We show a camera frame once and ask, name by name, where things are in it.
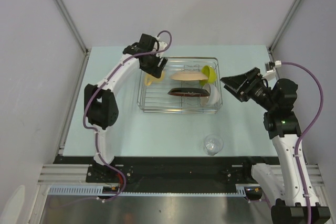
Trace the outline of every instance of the clear glass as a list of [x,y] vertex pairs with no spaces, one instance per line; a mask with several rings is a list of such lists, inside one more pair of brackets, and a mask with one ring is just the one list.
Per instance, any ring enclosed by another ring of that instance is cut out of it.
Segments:
[[215,134],[211,134],[204,139],[204,151],[209,156],[215,156],[223,149],[223,146],[223,139]]

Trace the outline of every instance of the dark red plate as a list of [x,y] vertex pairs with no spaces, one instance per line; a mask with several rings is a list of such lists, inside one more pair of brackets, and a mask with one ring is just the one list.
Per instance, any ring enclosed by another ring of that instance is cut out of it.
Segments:
[[168,94],[178,97],[208,97],[210,95],[205,89],[198,88],[174,88]]

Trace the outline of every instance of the wire rack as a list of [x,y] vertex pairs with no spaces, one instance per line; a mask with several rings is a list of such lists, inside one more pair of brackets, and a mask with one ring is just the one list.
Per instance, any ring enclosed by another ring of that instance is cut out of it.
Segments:
[[[213,83],[220,93],[220,99],[211,106],[201,106],[199,97],[176,97],[169,95],[172,88],[202,88],[199,81],[177,81],[170,76],[177,71],[197,71],[208,65],[216,71],[217,79]],[[219,82],[219,67],[216,58],[203,57],[168,57],[164,68],[165,77],[161,82],[144,84],[146,73],[141,71],[139,81],[138,106],[144,112],[162,113],[216,113],[223,104],[222,91]]]

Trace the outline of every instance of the beige plate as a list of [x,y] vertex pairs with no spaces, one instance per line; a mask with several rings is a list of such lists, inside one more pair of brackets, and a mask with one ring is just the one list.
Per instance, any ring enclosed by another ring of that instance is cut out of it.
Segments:
[[176,72],[170,78],[177,81],[200,81],[207,80],[208,76],[201,72]]

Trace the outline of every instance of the metal floor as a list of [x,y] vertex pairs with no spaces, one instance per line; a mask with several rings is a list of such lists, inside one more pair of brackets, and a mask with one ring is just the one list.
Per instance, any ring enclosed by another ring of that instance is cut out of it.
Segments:
[[265,202],[236,197],[123,196],[101,203],[89,199],[57,208],[79,196],[48,196],[41,224],[272,224]]

